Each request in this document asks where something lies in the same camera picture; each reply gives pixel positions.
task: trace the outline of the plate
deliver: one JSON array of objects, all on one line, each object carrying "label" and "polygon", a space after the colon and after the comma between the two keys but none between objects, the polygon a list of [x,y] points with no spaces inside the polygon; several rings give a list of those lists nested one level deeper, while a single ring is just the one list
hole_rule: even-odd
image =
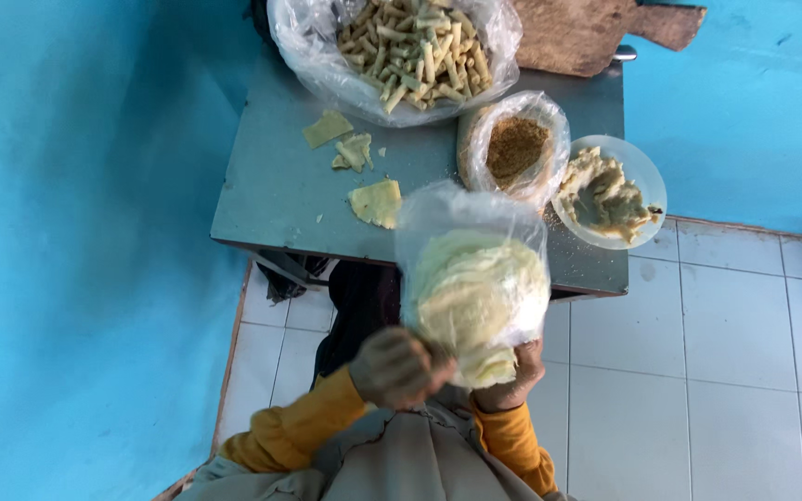
[{"label": "plate", "polygon": [[606,236],[590,229],[589,223],[596,221],[592,196],[582,195],[581,202],[583,203],[576,204],[579,206],[579,209],[576,209],[577,220],[586,223],[586,225],[573,222],[555,196],[552,197],[552,208],[559,215],[559,219],[563,221],[565,226],[571,230],[571,233],[574,233],[588,244],[604,249],[623,250],[639,247],[649,242],[655,236],[655,233],[658,233],[658,230],[661,229],[667,214],[667,189],[664,187],[664,180],[661,179],[658,168],[639,148],[623,139],[610,135],[587,135],[572,142],[571,157],[576,156],[577,152],[584,148],[594,146],[599,146],[602,158],[614,157],[624,164],[621,167],[624,170],[624,177],[628,181],[632,180],[636,187],[642,191],[642,203],[660,207],[663,211],[658,218],[658,222],[652,223],[649,221],[643,225],[638,230],[640,233],[628,244],[627,241],[618,236]]}]

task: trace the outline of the wooden cutting board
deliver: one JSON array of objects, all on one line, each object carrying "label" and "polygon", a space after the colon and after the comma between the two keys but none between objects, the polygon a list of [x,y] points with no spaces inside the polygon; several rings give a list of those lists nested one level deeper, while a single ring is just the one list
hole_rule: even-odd
[{"label": "wooden cutting board", "polygon": [[518,66],[591,77],[626,33],[674,51],[695,38],[706,7],[638,6],[635,0],[513,0],[524,36]]}]

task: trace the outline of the rolled pastry stick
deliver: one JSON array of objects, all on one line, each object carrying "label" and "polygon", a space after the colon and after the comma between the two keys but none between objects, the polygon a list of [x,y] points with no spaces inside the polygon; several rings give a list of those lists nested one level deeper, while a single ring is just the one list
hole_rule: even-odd
[{"label": "rolled pastry stick", "polygon": [[361,38],[361,45],[363,50],[370,52],[374,56],[379,52],[379,50],[374,47],[373,44],[370,43],[370,40],[368,40],[366,37]]},{"label": "rolled pastry stick", "polygon": [[414,73],[414,77],[420,82],[422,82],[422,73],[423,71],[425,71],[425,69],[426,69],[426,62],[424,62],[422,59],[418,60],[416,62],[416,71]]},{"label": "rolled pastry stick", "polygon": [[384,11],[388,13],[388,15],[404,19],[407,17],[407,13],[398,9],[397,7],[393,6],[392,4],[383,4]]},{"label": "rolled pastry stick", "polygon": [[426,39],[432,43],[432,56],[434,57],[441,50],[439,36],[437,33],[435,33],[435,28],[429,28],[426,30]]},{"label": "rolled pastry stick", "polygon": [[408,16],[407,18],[399,22],[397,26],[395,26],[395,31],[409,31],[410,28],[413,28],[415,20],[416,17]]},{"label": "rolled pastry stick", "polygon": [[389,39],[389,40],[392,40],[392,41],[395,41],[395,42],[404,42],[405,40],[407,40],[407,33],[401,33],[401,32],[395,31],[394,29],[386,28],[385,26],[381,26],[379,28],[376,28],[376,30],[377,30],[377,33],[379,33],[380,35],[383,35],[386,39]]},{"label": "rolled pastry stick", "polygon": [[466,39],[460,42],[460,53],[468,52],[472,49],[472,44],[475,43],[474,39]]},{"label": "rolled pastry stick", "polygon": [[489,82],[491,80],[491,72],[487,69],[485,53],[481,51],[479,42],[472,44],[472,58],[475,60],[475,71],[479,73],[482,80]]},{"label": "rolled pastry stick", "polygon": [[420,82],[419,80],[417,80],[410,74],[404,72],[394,64],[389,64],[388,69],[391,70],[392,73],[398,75],[399,78],[401,78],[401,83],[404,84],[405,87],[414,92],[423,93],[426,92],[427,89],[429,89],[429,87],[426,84]]},{"label": "rolled pastry stick", "polygon": [[414,27],[417,29],[434,28],[448,30],[451,28],[451,19],[425,19],[423,17],[417,17],[416,22],[414,22]]},{"label": "rolled pastry stick", "polygon": [[363,7],[361,13],[359,13],[355,18],[355,26],[363,25],[365,22],[367,22],[368,19],[373,17],[373,13],[375,12],[376,12],[376,6],[368,3],[366,6]]},{"label": "rolled pastry stick", "polygon": [[441,39],[441,52],[436,55],[434,51],[432,51],[432,57],[436,59],[436,61],[444,61],[445,54],[451,50],[451,42],[453,41],[453,35],[445,35],[443,39]]},{"label": "rolled pastry stick", "polygon": [[432,44],[429,40],[420,42],[422,48],[422,61],[427,82],[435,81],[435,60],[432,58]]},{"label": "rolled pastry stick", "polygon": [[388,101],[388,97],[392,95],[392,92],[395,91],[395,84],[398,81],[398,75],[393,74],[391,77],[388,78],[388,82],[382,86],[382,95],[380,96],[380,101],[386,102]]},{"label": "rolled pastry stick", "polygon": [[407,93],[407,94],[405,94],[404,99],[405,99],[405,101],[407,101],[407,103],[412,104],[414,107],[418,108],[420,111],[425,111],[426,108],[428,108],[426,103],[423,102],[423,101],[420,101],[419,99],[417,99],[416,95],[414,95],[414,94]]},{"label": "rolled pastry stick", "polygon": [[346,43],[340,45],[340,52],[348,52],[357,46],[354,40],[348,40]]},{"label": "rolled pastry stick", "polygon": [[453,54],[453,60],[456,61],[460,59],[460,30],[462,29],[462,22],[456,21],[451,23],[451,36],[453,37],[453,41],[451,41],[451,54]]},{"label": "rolled pastry stick", "polygon": [[380,46],[380,50],[376,52],[376,61],[373,62],[373,69],[377,75],[381,75],[386,64],[386,48]]},{"label": "rolled pastry stick", "polygon": [[367,23],[365,22],[361,26],[357,27],[355,31],[352,31],[351,40],[358,40],[366,32],[367,32]]},{"label": "rolled pastry stick", "polygon": [[354,64],[355,66],[363,66],[363,63],[366,63],[367,61],[367,54],[364,53],[343,54],[343,55],[345,56],[346,61],[348,61],[351,64]]},{"label": "rolled pastry stick", "polygon": [[460,77],[457,76],[456,64],[453,63],[450,52],[445,54],[445,66],[447,67],[447,75],[451,77],[451,88],[453,90],[462,90],[462,82]]},{"label": "rolled pastry stick", "polygon": [[426,91],[425,92],[414,92],[414,95],[417,99],[423,99],[427,94],[430,96],[435,95],[435,91],[432,90],[432,86],[435,84],[426,84]]},{"label": "rolled pastry stick", "polygon": [[405,49],[401,47],[392,47],[388,50],[388,55],[392,57],[400,57],[402,59],[407,59],[411,56],[410,49]]},{"label": "rolled pastry stick", "polygon": [[439,85],[439,92],[441,94],[447,96],[448,98],[458,102],[458,103],[465,103],[466,102],[466,96],[464,96],[464,95],[458,93],[457,91],[453,90],[447,84]]},{"label": "rolled pastry stick", "polygon": [[466,14],[458,9],[453,9],[450,13],[448,13],[448,15],[451,16],[453,20],[460,21],[461,28],[463,32],[466,33],[467,37],[470,39],[475,38],[475,35],[478,33],[478,31],[476,31],[474,26],[472,26],[472,21],[466,17]]},{"label": "rolled pastry stick", "polygon": [[380,42],[380,37],[377,35],[376,25],[373,24],[373,19],[367,20],[367,33],[370,34],[371,42],[374,44],[378,44]]},{"label": "rolled pastry stick", "polygon": [[407,87],[404,86],[404,84],[398,85],[398,88],[396,88],[392,96],[388,98],[382,110],[385,111],[387,115],[390,115],[392,110],[401,102],[401,98],[403,98],[405,94],[407,94]]}]

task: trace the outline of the clear plastic bag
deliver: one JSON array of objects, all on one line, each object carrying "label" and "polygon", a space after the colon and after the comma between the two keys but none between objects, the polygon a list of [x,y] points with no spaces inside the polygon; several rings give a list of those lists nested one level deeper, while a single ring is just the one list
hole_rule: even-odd
[{"label": "clear plastic bag", "polygon": [[483,388],[515,377],[512,348],[543,335],[550,298],[546,224],[499,193],[451,181],[407,196],[395,258],[402,323],[457,358],[451,383]]},{"label": "clear plastic bag", "polygon": [[474,192],[500,192],[487,168],[487,150],[497,122],[512,117],[533,119],[550,129],[537,162],[518,175],[504,193],[541,211],[559,191],[568,165],[571,131],[565,112],[539,91],[522,91],[497,104],[468,111],[457,125],[457,170],[463,184]]},{"label": "clear plastic bag", "polygon": [[434,108],[420,111],[402,102],[390,115],[382,110],[380,92],[365,83],[340,54],[337,29],[349,24],[367,0],[270,0],[271,37],[302,85],[329,107],[374,124],[405,128],[449,119],[465,109],[501,96],[518,80],[515,53],[521,40],[521,22],[509,0],[454,0],[479,31],[487,51],[494,86],[456,104],[442,99]]}]

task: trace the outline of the stainless steel table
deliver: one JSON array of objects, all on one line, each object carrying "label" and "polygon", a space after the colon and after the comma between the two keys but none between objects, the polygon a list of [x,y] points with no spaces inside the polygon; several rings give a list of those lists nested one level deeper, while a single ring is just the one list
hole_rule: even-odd
[{"label": "stainless steel table", "polygon": [[[394,129],[347,115],[356,132],[373,136],[375,170],[334,171],[330,162],[336,152],[331,143],[311,150],[302,136],[302,128],[320,118],[323,103],[267,49],[257,62],[252,82],[210,237],[252,251],[266,266],[284,268],[285,276],[295,275],[300,267],[281,251],[394,262],[392,232],[361,222],[349,207],[348,193],[358,183],[371,185],[388,175],[398,181],[404,195],[431,181],[459,181],[456,120]],[[572,139],[591,134],[624,136],[619,63],[589,79],[522,70],[507,95],[526,89],[543,90],[563,108]],[[382,147],[387,150],[385,158],[376,154]],[[583,243],[551,209],[547,213],[552,299],[626,294],[627,252]],[[310,277],[303,280],[318,283]]]}]

